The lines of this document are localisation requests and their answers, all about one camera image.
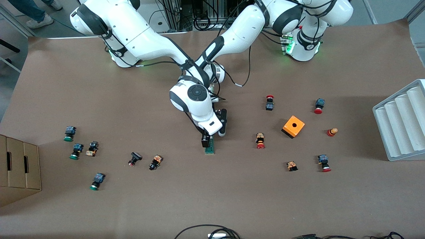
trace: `orange button enclosure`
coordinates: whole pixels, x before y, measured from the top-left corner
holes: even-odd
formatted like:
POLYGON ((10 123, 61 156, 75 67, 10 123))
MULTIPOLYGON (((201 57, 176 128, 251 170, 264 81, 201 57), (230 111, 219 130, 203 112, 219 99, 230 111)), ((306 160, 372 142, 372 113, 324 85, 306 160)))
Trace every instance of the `orange button enclosure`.
POLYGON ((284 132, 286 135, 288 135, 291 139, 295 138, 297 136, 301 129, 304 127, 304 123, 299 120, 295 116, 291 116, 291 118, 286 122, 286 124, 282 128, 282 132, 284 132))

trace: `sneaker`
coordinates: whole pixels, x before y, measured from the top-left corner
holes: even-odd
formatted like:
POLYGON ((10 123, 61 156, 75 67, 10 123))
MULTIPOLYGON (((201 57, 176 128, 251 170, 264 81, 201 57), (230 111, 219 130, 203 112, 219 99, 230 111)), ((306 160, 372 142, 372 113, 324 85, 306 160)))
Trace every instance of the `sneaker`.
POLYGON ((26 24, 29 28, 35 29, 35 28, 40 28, 42 26, 47 26, 53 23, 53 19, 47 15, 44 16, 44 20, 42 22, 37 22, 34 19, 29 20, 26 24))
POLYGON ((56 10, 62 10, 62 4, 60 4, 58 1, 54 0, 53 3, 50 5, 51 7, 53 7, 56 10))

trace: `jeans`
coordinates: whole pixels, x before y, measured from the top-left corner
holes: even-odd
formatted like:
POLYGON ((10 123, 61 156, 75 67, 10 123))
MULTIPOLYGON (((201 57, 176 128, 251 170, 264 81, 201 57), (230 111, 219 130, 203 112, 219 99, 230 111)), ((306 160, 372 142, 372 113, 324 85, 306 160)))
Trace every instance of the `jeans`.
MULTIPOLYGON (((8 0, 18 11, 27 15, 28 17, 42 22, 46 12, 40 9, 34 2, 34 0, 8 0)), ((42 0, 46 5, 50 6, 53 0, 42 0)))

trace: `cardboard box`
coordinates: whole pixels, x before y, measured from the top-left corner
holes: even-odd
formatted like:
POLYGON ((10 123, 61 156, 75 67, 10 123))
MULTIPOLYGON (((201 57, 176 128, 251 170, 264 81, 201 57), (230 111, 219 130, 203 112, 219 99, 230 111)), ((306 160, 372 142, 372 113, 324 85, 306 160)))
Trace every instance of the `cardboard box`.
POLYGON ((0 135, 0 207, 40 191, 38 147, 0 135))

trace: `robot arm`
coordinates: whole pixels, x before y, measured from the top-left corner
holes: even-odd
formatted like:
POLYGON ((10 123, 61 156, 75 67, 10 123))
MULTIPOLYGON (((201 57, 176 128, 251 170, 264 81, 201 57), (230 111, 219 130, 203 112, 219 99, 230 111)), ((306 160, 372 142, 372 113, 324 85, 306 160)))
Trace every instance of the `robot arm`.
POLYGON ((298 25, 302 7, 287 0, 255 0, 247 6, 221 36, 215 38, 196 60, 205 71, 217 57, 247 50, 263 27, 272 27, 279 34, 292 31, 298 25))
POLYGON ((348 0, 298 0, 306 9, 305 22, 301 29, 295 29, 285 47, 286 54, 298 61, 311 60, 317 53, 320 39, 328 24, 339 26, 346 23, 353 14, 348 0))
POLYGON ((121 67, 131 67, 140 59, 171 57, 182 71, 191 75, 179 79, 170 90, 173 105, 191 113, 197 126, 209 135, 220 130, 222 123, 213 111, 210 94, 207 94, 211 76, 171 39, 150 28, 134 3, 128 0, 88 0, 70 15, 70 19, 76 30, 100 36, 109 47, 113 60, 121 67))

